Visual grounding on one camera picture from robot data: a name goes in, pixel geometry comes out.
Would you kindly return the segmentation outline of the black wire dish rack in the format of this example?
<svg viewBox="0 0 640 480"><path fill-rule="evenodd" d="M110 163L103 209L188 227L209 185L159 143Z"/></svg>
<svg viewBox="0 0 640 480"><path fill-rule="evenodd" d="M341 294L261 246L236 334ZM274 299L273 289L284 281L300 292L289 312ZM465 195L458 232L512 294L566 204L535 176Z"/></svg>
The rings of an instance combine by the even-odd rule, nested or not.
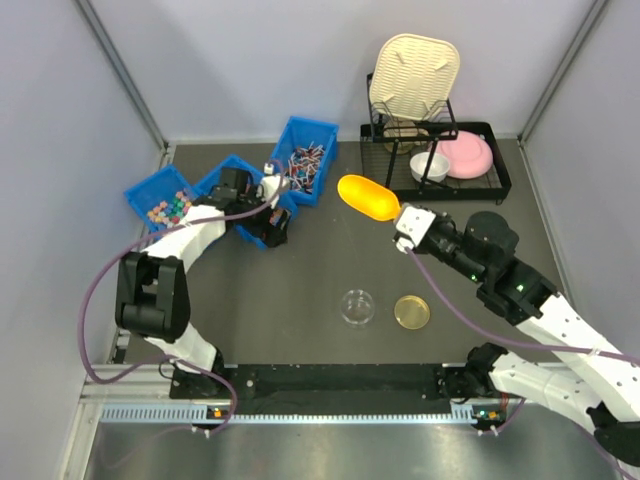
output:
<svg viewBox="0 0 640 480"><path fill-rule="evenodd" d="M491 126L456 118L451 102L437 102L419 120L392 114L367 101L369 120L360 127L365 177L402 201L493 201L501 204L512 181Z"/></svg>

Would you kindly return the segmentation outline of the yellow plastic scoop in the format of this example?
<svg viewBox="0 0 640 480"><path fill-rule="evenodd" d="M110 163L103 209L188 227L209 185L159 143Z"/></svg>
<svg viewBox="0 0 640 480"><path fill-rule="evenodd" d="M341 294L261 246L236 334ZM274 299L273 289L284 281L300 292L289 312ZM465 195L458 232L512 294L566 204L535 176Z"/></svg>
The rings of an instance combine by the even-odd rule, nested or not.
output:
<svg viewBox="0 0 640 480"><path fill-rule="evenodd" d="M401 212L400 202L391 190L360 175L344 175L337 183L337 191L348 206L375 221L392 221Z"/></svg>

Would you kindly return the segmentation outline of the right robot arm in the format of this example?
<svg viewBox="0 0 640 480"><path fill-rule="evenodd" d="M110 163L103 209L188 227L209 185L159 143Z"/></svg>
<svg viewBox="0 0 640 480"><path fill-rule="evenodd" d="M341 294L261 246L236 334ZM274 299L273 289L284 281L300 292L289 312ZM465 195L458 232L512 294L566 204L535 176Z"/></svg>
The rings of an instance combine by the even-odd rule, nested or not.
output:
<svg viewBox="0 0 640 480"><path fill-rule="evenodd" d="M617 460L639 464L638 359L616 349L552 282L516 258L519 237L503 217L478 212L458 231L450 216L411 207L396 229L399 250L430 254L470 279L487 309L572 372L528 362L511 352L513 342L492 334L467 361L480 380L570 419Z"/></svg>

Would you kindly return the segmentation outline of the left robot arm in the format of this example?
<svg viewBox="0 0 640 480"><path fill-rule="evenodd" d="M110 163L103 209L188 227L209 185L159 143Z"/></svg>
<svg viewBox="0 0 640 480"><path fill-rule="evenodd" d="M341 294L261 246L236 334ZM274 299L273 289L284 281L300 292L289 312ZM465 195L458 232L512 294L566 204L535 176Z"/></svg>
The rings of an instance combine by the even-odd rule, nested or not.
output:
<svg viewBox="0 0 640 480"><path fill-rule="evenodd" d="M226 377L221 351L190 320L188 270L235 226L269 247L285 243L291 213L278 201L288 188L271 164L259 180L245 169L224 167L217 184L193 201L170 233L120 260L116 323L161 351L175 382L216 394Z"/></svg>

